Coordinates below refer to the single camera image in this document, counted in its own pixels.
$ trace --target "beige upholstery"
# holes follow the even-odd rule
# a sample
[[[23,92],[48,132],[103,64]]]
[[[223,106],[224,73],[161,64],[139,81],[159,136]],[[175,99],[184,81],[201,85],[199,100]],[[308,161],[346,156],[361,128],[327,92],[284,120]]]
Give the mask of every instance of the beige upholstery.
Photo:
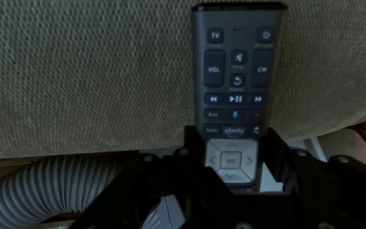
[[[0,0],[0,157],[182,143],[195,2]],[[366,1],[286,2],[271,124],[300,138],[365,119]]]

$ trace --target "vacuum hose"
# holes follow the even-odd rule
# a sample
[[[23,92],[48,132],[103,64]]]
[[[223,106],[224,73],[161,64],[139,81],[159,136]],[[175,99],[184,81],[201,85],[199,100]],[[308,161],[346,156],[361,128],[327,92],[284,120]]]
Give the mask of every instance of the vacuum hose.
[[[82,212],[120,171],[111,161],[60,156],[0,180],[0,229],[35,227],[64,212]]]

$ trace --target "directional pad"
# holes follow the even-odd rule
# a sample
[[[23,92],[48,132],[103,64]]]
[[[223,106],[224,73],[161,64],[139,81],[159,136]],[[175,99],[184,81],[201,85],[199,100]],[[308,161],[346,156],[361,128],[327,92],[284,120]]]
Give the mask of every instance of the directional pad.
[[[211,166],[225,183],[252,183],[256,179],[257,161],[256,139],[211,138],[208,141],[206,166]]]

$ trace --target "remote button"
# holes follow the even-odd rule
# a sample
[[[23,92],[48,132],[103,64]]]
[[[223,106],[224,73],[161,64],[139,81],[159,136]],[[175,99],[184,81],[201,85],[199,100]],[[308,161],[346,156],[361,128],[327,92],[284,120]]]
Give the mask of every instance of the remote button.
[[[233,73],[231,76],[231,86],[243,87],[245,85],[246,85],[246,74],[245,73]]]
[[[224,50],[209,49],[205,53],[205,85],[223,86],[224,83]]]
[[[272,43],[274,41],[274,30],[270,27],[260,27],[257,40],[260,43]]]
[[[222,134],[222,127],[219,124],[205,124],[205,133],[208,136]]]
[[[210,27],[208,30],[208,41],[209,43],[223,43],[224,30],[223,27]]]
[[[209,104],[222,104],[222,102],[224,102],[224,95],[223,94],[215,94],[215,92],[206,92],[205,94],[205,101]]]
[[[206,166],[214,167],[215,171],[220,169],[222,151],[214,143],[208,143]]]
[[[205,118],[208,119],[223,119],[224,113],[220,109],[205,109]]]
[[[256,179],[257,172],[257,157],[259,143],[253,143],[242,151],[242,166],[241,169],[246,172],[250,179]]]
[[[267,86],[270,83],[272,67],[274,67],[274,52],[272,50],[256,50],[253,53],[251,85],[252,86]]]
[[[247,119],[261,120],[264,116],[264,110],[253,109],[247,111]]]
[[[256,139],[228,139],[228,138],[214,138],[213,144],[223,151],[243,151],[256,142]]]
[[[229,102],[229,104],[245,104],[245,102],[247,102],[247,96],[245,94],[229,94],[227,96],[227,102]]]
[[[245,64],[247,62],[247,50],[246,49],[234,49],[232,52],[232,63],[233,64]]]
[[[222,164],[223,169],[238,169],[242,166],[242,152],[241,151],[223,151]]]
[[[251,102],[253,105],[264,105],[266,102],[266,95],[265,94],[252,94],[251,95]]]
[[[223,125],[223,133],[228,137],[243,137],[247,133],[246,125]]]
[[[231,109],[225,111],[225,119],[229,120],[243,120],[246,118],[245,110]]]
[[[260,136],[261,134],[261,130],[262,130],[262,127],[260,124],[255,124],[255,125],[248,125],[247,127],[247,134],[251,134],[251,136]]]
[[[241,169],[220,169],[218,174],[224,183],[246,184],[252,181]]]

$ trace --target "couch cushion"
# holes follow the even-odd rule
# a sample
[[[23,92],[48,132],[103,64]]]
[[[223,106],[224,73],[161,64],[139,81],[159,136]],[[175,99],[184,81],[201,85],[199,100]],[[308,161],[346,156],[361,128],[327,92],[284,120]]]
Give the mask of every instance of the couch cushion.
[[[182,143],[196,2],[0,0],[0,157]],[[271,124],[289,139],[366,118],[366,1],[286,2]]]

